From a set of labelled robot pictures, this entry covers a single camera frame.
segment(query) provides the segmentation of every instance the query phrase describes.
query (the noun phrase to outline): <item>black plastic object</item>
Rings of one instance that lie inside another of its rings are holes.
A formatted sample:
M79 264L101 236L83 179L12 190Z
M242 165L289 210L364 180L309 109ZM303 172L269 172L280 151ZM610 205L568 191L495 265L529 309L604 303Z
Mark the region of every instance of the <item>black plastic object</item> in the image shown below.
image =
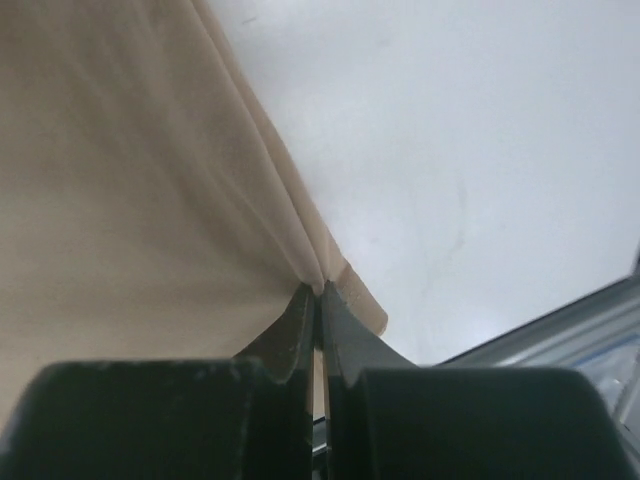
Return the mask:
M325 359L326 457L312 464L312 352ZM0 440L0 479L627 479L579 374L421 369L328 284L229 361L45 369Z

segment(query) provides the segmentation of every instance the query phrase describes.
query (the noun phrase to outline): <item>beige curtain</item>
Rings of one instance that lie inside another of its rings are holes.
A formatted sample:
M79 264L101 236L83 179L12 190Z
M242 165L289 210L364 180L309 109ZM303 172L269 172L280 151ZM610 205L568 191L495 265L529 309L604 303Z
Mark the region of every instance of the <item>beige curtain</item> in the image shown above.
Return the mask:
M0 2L0 425L56 360L233 355L301 281L385 326L204 2Z

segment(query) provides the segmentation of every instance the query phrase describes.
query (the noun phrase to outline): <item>beige fabric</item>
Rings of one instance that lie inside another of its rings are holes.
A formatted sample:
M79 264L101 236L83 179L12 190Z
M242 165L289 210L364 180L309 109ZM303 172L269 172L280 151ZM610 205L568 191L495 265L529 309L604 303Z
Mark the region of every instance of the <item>beige fabric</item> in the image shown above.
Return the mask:
M233 355L300 281L386 323L203 2L0 2L0 425L52 361Z

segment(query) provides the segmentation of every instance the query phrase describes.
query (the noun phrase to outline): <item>fabric fold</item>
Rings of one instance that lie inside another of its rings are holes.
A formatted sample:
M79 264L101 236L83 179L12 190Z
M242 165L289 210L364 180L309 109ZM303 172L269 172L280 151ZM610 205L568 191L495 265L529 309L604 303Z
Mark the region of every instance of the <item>fabric fold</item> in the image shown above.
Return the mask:
M43 365L231 356L299 282L386 315L204 0L0 4L0 424Z

